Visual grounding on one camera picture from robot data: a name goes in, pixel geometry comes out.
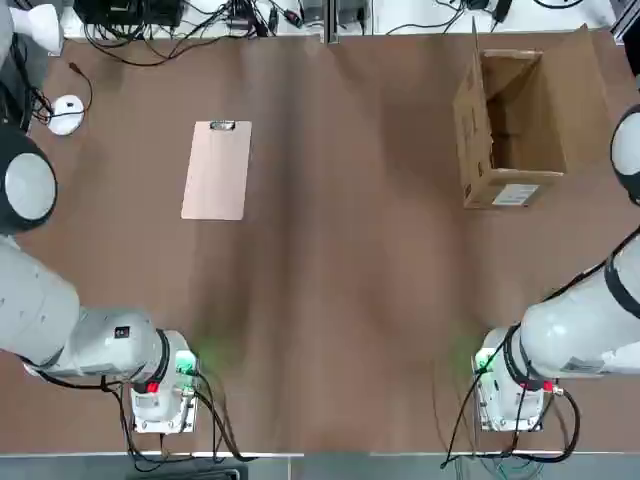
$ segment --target electronic equipment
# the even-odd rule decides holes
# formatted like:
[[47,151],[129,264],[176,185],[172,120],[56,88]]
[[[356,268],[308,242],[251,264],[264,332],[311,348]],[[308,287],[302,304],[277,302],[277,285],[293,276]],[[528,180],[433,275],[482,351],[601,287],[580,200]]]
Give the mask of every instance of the electronic equipment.
[[85,24],[131,25],[142,23],[177,27],[182,20],[182,0],[75,0],[73,4]]
[[489,0],[463,0],[469,10],[484,10],[489,6]]
[[[301,4],[304,9],[304,23],[324,21],[324,0],[301,0]],[[364,11],[364,18],[368,18],[369,8],[368,0],[340,0],[337,2],[338,23],[358,23],[358,12],[362,15]]]

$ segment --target white label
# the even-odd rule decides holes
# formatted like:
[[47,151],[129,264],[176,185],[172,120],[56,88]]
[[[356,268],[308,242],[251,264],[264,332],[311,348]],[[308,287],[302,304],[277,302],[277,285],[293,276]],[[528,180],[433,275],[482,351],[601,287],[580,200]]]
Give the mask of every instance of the white label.
[[493,201],[494,205],[524,205],[527,199],[538,189],[539,185],[522,185],[510,183],[502,189]]
[[159,405],[158,399],[155,397],[141,397],[136,395],[136,407],[153,408]]

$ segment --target white floor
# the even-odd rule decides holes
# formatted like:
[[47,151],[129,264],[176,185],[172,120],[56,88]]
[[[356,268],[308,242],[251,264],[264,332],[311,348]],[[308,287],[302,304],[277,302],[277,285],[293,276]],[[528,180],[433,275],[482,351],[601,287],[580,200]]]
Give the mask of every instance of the white floor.
[[[278,5],[284,9],[297,11],[298,0],[276,0]],[[367,20],[366,33],[384,35],[389,30],[406,24],[414,23],[420,25],[434,25],[447,22],[455,15],[455,12],[443,5],[439,5],[435,0],[369,0],[373,15]],[[546,0],[547,3],[563,4],[564,0]],[[195,7],[205,11],[213,12],[224,0],[190,0]],[[269,16],[271,5],[268,0],[258,0],[258,6],[265,18]],[[185,7],[183,23],[176,29],[175,33],[187,33],[208,15],[197,12],[190,6]],[[480,32],[488,32],[492,26],[492,19],[488,13],[483,11],[467,12],[461,16],[449,29],[449,33],[470,33],[472,17],[476,18],[476,26]],[[608,27],[614,22],[614,14],[609,0],[584,0],[580,5],[566,10],[550,10],[537,5],[533,0],[513,0],[511,9],[504,23],[499,24],[495,29],[499,32],[535,32],[535,31],[562,31],[574,30],[583,24],[590,28]],[[84,38],[83,25],[71,7],[66,7],[62,16],[62,27],[66,38]],[[347,28],[340,28],[341,35],[361,35],[360,25],[347,25]],[[444,28],[416,28],[406,27],[394,32],[394,34],[427,34],[440,33]],[[279,35],[314,35],[322,31],[322,26],[306,27],[296,29],[289,25],[281,17],[278,34]],[[208,28],[202,38],[216,37],[230,33],[222,23]],[[169,34],[160,27],[154,29],[154,38],[165,38]]]

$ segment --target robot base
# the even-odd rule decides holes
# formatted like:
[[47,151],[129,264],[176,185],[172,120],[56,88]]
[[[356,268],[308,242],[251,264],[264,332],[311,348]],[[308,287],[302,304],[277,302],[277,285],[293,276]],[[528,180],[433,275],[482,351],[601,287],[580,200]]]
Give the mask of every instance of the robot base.
[[147,422],[135,417],[136,432],[138,433],[191,433],[196,425],[196,409],[198,402],[195,397],[184,397],[180,403],[180,411],[171,420]]
[[512,432],[516,430],[517,426],[518,431],[522,432],[542,430],[542,425],[538,420],[544,404],[544,392],[541,389],[524,391],[520,420],[516,422],[521,404],[520,398],[524,389],[512,380],[504,363],[503,355],[496,355],[491,364],[487,365],[489,357],[502,342],[505,333],[504,329],[490,332],[484,341],[483,348],[471,359],[474,375],[480,368],[487,368],[487,372],[480,377],[474,392],[476,414],[480,420],[481,429]]
[[131,389],[131,406],[138,433],[188,433],[196,423],[194,381],[196,358],[178,332],[165,330],[169,359],[164,377],[155,391]]

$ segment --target box flap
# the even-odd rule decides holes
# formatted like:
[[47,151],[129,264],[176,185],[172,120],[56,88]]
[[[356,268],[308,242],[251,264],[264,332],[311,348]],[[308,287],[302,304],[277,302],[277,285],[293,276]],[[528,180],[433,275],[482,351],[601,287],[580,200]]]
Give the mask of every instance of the box flap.
[[515,170],[512,168],[496,168],[494,176],[515,178],[545,178],[545,177],[562,177],[563,172],[555,172],[552,170]]
[[540,63],[547,78],[567,169],[607,159],[613,125],[586,25],[545,51]]
[[487,101],[505,89],[520,75],[534,68],[540,52],[519,50],[485,50],[482,52],[482,76]]
[[566,171],[546,83],[540,68],[529,68],[487,103],[494,168]]
[[465,197],[469,197],[472,190],[486,180],[483,177],[491,170],[491,127],[482,83],[477,35],[474,35],[474,39],[469,69],[454,99],[456,143]]
[[478,37],[478,29],[476,28],[476,17],[471,17],[471,33],[473,34],[474,52],[480,56],[480,38]]

